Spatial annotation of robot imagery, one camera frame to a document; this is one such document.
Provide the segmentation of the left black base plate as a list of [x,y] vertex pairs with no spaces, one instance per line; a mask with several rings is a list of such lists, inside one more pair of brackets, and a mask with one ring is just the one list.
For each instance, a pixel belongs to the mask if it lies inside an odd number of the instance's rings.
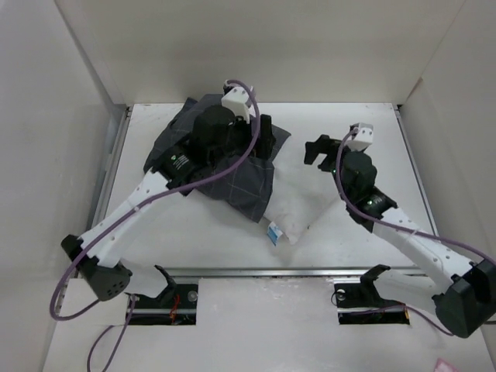
[[178,284],[174,294],[160,302],[139,295],[129,320],[131,326],[195,326],[198,283]]

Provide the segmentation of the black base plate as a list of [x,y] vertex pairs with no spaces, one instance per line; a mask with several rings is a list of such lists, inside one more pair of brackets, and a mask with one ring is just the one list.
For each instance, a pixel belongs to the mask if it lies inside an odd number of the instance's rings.
[[198,283],[178,284],[174,294],[160,302],[139,295],[129,320],[131,326],[195,326]]
[[337,307],[338,322],[342,326],[410,324],[402,303],[380,298],[365,284],[334,284],[332,303]]

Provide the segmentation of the dark grey checked pillowcase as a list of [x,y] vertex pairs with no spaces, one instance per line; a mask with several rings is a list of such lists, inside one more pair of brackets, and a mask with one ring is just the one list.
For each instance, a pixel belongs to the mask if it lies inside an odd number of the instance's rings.
[[199,163],[188,154],[188,140],[195,118],[206,108],[221,105],[221,94],[201,99],[188,98],[181,110],[156,138],[143,165],[143,171],[158,171],[173,189],[200,180],[202,194],[228,203],[248,219],[259,222],[264,216],[273,190],[274,159],[290,133],[272,123],[274,147],[269,159],[258,157],[258,139],[252,151],[219,163]]

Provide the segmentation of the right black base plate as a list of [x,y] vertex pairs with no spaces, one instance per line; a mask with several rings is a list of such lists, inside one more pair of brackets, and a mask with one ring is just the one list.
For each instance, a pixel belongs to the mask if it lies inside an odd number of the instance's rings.
[[410,324],[402,303],[380,298],[365,284],[334,284],[332,303],[337,307],[338,322],[342,326]]

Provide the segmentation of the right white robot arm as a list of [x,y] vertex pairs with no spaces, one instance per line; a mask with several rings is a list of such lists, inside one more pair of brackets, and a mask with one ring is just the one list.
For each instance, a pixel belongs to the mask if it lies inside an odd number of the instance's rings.
[[451,336],[466,339],[495,314],[495,261],[467,244],[423,231],[375,184],[377,168],[356,133],[321,135],[305,144],[304,162],[324,155],[319,170],[332,175],[350,218],[391,244],[424,273],[410,277],[378,264],[360,278],[370,307],[411,305],[437,317]]

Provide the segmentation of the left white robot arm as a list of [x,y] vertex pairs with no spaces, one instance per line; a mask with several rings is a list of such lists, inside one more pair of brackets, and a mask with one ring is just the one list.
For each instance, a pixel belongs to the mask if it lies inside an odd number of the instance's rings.
[[237,115],[215,97],[189,99],[155,140],[131,195],[93,229],[66,236],[61,246],[99,302],[125,292],[165,307],[174,296],[165,269],[123,261],[137,229],[167,197],[182,200],[192,191],[260,220],[272,193],[276,142],[268,115]]

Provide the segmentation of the blue white pillow label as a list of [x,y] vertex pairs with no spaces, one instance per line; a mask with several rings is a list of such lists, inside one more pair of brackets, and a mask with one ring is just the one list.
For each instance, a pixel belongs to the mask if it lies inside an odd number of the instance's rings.
[[279,239],[283,236],[283,232],[277,224],[270,222],[267,227],[267,236],[274,246],[277,245]]

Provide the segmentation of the pink object in corner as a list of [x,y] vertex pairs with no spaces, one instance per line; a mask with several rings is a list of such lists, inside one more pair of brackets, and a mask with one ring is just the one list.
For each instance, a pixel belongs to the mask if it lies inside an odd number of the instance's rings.
[[439,358],[436,361],[434,372],[458,372],[458,370],[449,362]]

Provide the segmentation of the aluminium rail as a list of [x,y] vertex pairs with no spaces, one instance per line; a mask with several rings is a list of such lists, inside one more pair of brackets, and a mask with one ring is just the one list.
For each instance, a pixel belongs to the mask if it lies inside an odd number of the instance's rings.
[[[170,277],[360,277],[368,272],[370,268],[327,268],[327,269],[303,269],[303,268],[174,268],[163,269],[157,267],[145,267],[146,274],[159,274]],[[97,286],[109,286],[124,288],[132,277],[137,279],[138,268],[117,266],[116,268],[94,267],[80,269],[81,275],[90,284]]]

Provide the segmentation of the white pillow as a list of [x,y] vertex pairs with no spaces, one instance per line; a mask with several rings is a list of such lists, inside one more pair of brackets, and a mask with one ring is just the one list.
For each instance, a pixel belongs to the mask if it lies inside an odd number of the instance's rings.
[[274,165],[273,190],[263,217],[294,245],[338,200],[330,173],[303,163],[283,161]]

